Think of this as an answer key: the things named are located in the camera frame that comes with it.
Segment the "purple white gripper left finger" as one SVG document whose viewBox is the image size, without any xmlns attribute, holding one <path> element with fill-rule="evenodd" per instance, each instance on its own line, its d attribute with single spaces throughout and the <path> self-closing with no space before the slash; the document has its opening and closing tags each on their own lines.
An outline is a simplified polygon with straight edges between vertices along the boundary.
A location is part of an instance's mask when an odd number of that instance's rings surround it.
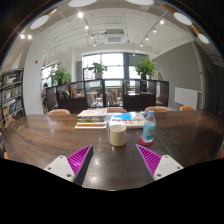
<svg viewBox="0 0 224 224">
<path fill-rule="evenodd" d="M 92 156 L 93 146 L 88 145 L 69 156 L 58 156 L 44 170 L 81 186 Z"/>
</svg>

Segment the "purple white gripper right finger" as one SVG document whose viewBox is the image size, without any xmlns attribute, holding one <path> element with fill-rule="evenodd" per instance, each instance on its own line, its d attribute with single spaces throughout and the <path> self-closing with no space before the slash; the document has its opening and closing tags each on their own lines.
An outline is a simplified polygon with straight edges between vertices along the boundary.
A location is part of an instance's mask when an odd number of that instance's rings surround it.
<svg viewBox="0 0 224 224">
<path fill-rule="evenodd" d="M 169 155 L 160 156 L 143 146 L 136 145 L 136 147 L 140 152 L 143 161 L 154 180 L 159 180 L 165 176 L 183 169 L 183 166 Z"/>
</svg>

